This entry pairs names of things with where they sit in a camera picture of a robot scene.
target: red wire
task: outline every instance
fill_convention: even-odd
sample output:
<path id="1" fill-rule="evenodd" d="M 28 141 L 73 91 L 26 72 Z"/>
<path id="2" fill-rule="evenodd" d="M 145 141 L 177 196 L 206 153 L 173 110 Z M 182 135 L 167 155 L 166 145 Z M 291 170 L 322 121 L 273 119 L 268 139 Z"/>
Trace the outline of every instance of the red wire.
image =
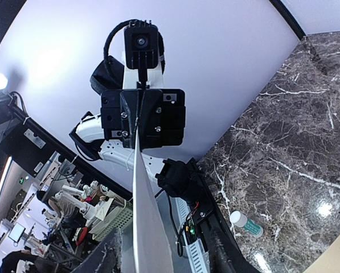
<path id="1" fill-rule="evenodd" d="M 195 214 L 195 212 L 198 210 L 199 207 L 199 202 L 196 202 L 196 206 L 194 208 L 194 210 L 191 212 L 191 216 L 193 216 Z"/>

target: metal frame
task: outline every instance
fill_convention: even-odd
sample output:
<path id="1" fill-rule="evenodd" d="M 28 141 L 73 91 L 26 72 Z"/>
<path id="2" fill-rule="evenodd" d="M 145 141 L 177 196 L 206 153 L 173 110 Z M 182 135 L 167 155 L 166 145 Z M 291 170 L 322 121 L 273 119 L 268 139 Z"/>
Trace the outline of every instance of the metal frame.
<path id="1" fill-rule="evenodd" d="M 64 144 L 62 144 L 54 136 L 42 128 L 37 122 L 27 116 L 27 114 L 16 104 L 10 104 L 9 110 L 12 115 L 15 116 L 19 121 L 23 122 L 27 128 L 31 129 L 45 142 L 49 143 L 60 155 L 73 163 L 82 174 L 92 177 L 100 184 L 105 185 L 111 191 L 126 199 L 127 201 L 132 198 L 131 192 L 116 183 L 114 180 L 107 177 L 105 174 L 97 170 L 76 153 L 67 148 Z"/>

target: green label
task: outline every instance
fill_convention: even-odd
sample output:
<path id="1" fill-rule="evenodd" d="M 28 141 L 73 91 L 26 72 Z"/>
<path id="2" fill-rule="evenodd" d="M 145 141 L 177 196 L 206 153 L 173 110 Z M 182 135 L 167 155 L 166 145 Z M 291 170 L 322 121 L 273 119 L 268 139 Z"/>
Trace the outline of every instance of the green label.
<path id="1" fill-rule="evenodd" d="M 253 235 L 258 235 L 261 231 L 261 227 L 251 219 L 248 219 L 247 224 L 244 226 L 244 230 L 252 233 Z"/>

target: person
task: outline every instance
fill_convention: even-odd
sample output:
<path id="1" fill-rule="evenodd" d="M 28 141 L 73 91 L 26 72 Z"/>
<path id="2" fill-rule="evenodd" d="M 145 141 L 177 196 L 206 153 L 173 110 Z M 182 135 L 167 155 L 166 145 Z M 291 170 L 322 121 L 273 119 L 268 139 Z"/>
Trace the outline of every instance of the person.
<path id="1" fill-rule="evenodd" d="M 32 255 L 31 251 L 28 249 L 11 252 L 8 255 L 6 255 L 4 259 L 2 259 L 0 273 L 15 272 L 17 270 L 17 266 L 20 260 L 35 263 L 37 257 L 38 256 Z"/>
<path id="2" fill-rule="evenodd" d="M 47 201 L 42 201 L 45 191 L 37 191 L 36 196 L 39 201 L 46 204 L 50 209 L 57 213 L 57 217 L 64 217 L 62 228 L 83 228 L 86 224 L 86 219 L 80 213 L 79 208 L 70 203 L 66 199 L 57 200 L 54 197 L 50 197 Z"/>
<path id="3" fill-rule="evenodd" d="M 31 262 L 30 272 L 34 273 L 68 273 L 69 270 L 63 266 L 57 266 L 56 263 L 46 260 L 36 255 L 32 255 L 29 247 L 25 247 L 24 250 L 14 251 L 6 255 L 2 259 L 2 265 L 0 266 L 0 273 L 12 273 L 16 272 L 18 263 L 20 260 L 25 262 Z"/>

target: black bracket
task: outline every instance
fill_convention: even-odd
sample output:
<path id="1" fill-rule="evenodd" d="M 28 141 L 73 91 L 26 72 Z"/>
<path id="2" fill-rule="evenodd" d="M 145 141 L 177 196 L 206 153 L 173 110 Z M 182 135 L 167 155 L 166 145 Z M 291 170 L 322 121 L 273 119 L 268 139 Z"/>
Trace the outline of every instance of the black bracket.
<path id="1" fill-rule="evenodd" d="M 185 128 L 185 93 L 180 89 L 108 90 L 101 94 L 105 140 L 134 148 L 137 112 L 141 149 L 177 146 Z"/>

